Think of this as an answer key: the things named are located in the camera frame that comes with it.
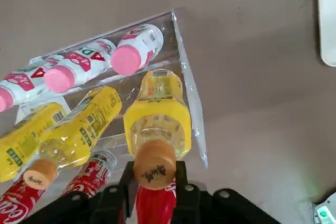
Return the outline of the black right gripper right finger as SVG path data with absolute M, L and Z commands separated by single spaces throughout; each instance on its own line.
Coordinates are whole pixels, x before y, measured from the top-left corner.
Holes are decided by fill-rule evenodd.
M 184 161 L 176 162 L 175 182 L 171 223 L 279 223 L 235 190 L 221 188 L 210 194 L 189 183 Z

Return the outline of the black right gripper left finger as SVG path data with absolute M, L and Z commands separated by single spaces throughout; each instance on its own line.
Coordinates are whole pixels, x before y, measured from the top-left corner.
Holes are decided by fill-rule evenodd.
M 89 198 L 81 191 L 70 192 L 22 223 L 126 223 L 139 188 L 133 165 L 134 162 L 128 162 L 119 182 L 95 196 Z

